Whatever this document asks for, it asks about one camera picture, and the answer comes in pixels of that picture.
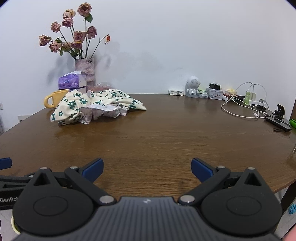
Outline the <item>green charger block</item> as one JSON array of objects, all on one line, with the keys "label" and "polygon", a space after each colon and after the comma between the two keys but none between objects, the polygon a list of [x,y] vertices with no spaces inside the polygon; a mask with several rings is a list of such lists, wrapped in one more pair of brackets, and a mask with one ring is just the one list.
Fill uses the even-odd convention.
[{"label": "green charger block", "polygon": [[250,89],[247,89],[243,102],[245,104],[253,104],[254,101],[256,101],[256,93],[254,91],[251,91]]}]

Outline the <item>black phone stand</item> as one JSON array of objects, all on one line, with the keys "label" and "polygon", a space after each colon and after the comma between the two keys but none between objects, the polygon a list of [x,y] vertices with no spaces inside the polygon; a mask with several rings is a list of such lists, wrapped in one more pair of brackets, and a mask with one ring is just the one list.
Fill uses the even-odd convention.
[{"label": "black phone stand", "polygon": [[274,111],[274,115],[277,119],[282,120],[285,117],[285,108],[281,104],[277,104],[277,110]]}]

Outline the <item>black flat device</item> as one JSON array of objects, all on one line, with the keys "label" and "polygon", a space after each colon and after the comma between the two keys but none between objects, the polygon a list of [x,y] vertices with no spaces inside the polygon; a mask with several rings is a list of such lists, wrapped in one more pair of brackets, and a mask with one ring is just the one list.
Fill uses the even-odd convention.
[{"label": "black flat device", "polygon": [[279,119],[276,116],[266,116],[264,119],[282,131],[289,132],[292,130],[289,121],[284,118]]}]

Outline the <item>white tin box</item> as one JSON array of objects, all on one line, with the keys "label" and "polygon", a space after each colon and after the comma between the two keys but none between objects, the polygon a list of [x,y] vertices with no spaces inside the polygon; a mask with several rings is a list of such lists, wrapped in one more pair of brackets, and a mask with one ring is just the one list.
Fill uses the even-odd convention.
[{"label": "white tin box", "polygon": [[206,93],[208,95],[208,99],[222,100],[222,90],[207,88]]}]

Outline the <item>yellow ceramic mug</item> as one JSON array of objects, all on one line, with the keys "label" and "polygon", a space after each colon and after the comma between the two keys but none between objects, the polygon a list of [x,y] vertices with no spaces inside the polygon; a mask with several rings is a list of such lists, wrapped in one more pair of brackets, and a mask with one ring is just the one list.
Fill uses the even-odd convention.
[{"label": "yellow ceramic mug", "polygon": [[45,108],[56,108],[63,97],[69,92],[69,89],[57,90],[46,96],[44,99]]}]

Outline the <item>dried rose bouquet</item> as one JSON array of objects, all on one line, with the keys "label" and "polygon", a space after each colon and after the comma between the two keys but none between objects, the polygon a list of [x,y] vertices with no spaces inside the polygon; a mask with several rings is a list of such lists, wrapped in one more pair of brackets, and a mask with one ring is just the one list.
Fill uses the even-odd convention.
[{"label": "dried rose bouquet", "polygon": [[[110,35],[98,39],[92,54],[88,54],[90,43],[97,36],[97,29],[91,25],[93,16],[90,3],[82,3],[77,10],[67,9],[62,16],[62,22],[54,21],[51,24],[51,31],[60,34],[60,37],[53,39],[47,35],[40,35],[38,43],[40,47],[48,46],[52,53],[70,54],[74,60],[92,58],[100,44],[107,45],[111,41]],[[83,17],[84,30],[74,29],[74,18],[76,15]]]}]

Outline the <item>green bar object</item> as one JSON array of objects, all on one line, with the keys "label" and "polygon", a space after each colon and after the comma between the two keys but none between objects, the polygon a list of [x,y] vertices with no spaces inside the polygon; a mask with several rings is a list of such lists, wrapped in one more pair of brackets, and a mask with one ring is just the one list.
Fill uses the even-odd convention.
[{"label": "green bar object", "polygon": [[290,119],[290,125],[293,127],[293,128],[296,128],[296,120],[294,119]]}]

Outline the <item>white astronaut figurine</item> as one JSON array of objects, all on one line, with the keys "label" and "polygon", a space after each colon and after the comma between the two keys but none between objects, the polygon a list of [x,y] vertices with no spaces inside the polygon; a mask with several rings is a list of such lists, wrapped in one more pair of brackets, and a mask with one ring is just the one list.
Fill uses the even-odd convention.
[{"label": "white astronaut figurine", "polygon": [[186,97],[191,97],[191,98],[199,98],[199,90],[198,87],[200,86],[201,82],[199,81],[199,78],[196,76],[191,76],[187,80],[186,84]]}]

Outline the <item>purple tissue pack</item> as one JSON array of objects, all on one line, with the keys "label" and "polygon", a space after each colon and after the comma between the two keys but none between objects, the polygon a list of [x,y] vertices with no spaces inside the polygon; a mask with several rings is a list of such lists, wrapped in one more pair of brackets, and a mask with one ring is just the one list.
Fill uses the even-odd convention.
[{"label": "purple tissue pack", "polygon": [[59,90],[78,90],[79,92],[86,93],[86,73],[83,71],[74,71],[68,73],[58,79],[58,89]]}]

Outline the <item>pink floral garment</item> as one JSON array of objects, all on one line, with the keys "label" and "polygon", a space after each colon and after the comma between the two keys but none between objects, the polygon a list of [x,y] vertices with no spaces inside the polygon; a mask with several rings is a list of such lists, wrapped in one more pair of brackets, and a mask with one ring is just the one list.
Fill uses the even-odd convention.
[{"label": "pink floral garment", "polygon": [[117,95],[118,91],[116,89],[101,92],[88,90],[87,96],[90,99],[90,104],[80,108],[81,119],[79,122],[89,124],[92,120],[95,121],[101,116],[108,118],[117,118],[120,115],[125,116],[128,107],[119,103]]}]

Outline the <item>plastic snack bag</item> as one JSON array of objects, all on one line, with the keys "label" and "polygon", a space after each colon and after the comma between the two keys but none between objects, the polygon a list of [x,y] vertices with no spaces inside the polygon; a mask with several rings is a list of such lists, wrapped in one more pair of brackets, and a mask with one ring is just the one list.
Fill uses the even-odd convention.
[{"label": "plastic snack bag", "polygon": [[113,88],[113,86],[109,82],[101,82],[101,83],[96,84],[94,86],[88,85],[88,90],[91,90],[93,92],[101,92],[101,91],[109,90],[109,89],[112,89],[112,88]]}]

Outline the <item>black small device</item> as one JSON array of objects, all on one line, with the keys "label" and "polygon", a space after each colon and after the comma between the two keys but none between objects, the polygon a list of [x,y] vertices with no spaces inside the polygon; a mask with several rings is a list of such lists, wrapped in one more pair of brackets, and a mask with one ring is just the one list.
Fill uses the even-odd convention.
[{"label": "black small device", "polygon": [[209,87],[210,89],[215,89],[215,90],[220,90],[221,86],[218,83],[209,83]]}]

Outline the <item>cream green-flower garment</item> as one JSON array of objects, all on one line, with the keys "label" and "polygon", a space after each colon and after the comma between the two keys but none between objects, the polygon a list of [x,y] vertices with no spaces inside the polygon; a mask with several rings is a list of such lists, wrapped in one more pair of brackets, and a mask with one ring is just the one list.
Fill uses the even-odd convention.
[{"label": "cream green-flower garment", "polygon": [[142,102],[118,89],[87,93],[72,90],[58,103],[50,121],[61,126],[76,122],[89,124],[101,116],[117,118],[125,116],[129,110],[146,109]]}]

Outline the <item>pink marbled vase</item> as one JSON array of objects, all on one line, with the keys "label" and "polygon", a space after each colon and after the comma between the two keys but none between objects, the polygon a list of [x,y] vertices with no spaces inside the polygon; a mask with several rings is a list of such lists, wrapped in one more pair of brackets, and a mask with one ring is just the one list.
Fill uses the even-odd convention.
[{"label": "pink marbled vase", "polygon": [[75,71],[82,71],[86,76],[88,86],[95,85],[95,66],[94,60],[91,58],[83,58],[75,60]]}]

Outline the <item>white power strip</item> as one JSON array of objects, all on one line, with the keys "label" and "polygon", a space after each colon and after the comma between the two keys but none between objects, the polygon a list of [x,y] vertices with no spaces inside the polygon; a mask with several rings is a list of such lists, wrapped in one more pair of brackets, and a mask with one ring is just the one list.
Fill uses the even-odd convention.
[{"label": "white power strip", "polygon": [[186,93],[184,90],[168,90],[168,94],[173,96],[185,96]]}]

